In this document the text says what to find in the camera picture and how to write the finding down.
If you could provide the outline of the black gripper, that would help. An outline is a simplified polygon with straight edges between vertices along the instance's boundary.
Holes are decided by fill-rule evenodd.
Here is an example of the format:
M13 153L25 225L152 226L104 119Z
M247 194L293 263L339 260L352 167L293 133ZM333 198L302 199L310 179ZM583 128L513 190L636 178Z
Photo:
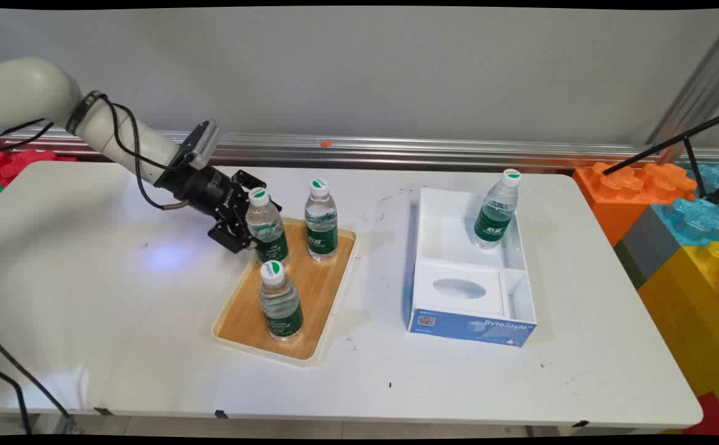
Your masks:
M175 199L187 201L212 218L208 236L232 253L257 248L246 220L249 209L282 210L272 200L264 181L244 170L230 176L210 164L203 169L186 164L167 170L156 180L156 188L167 190Z

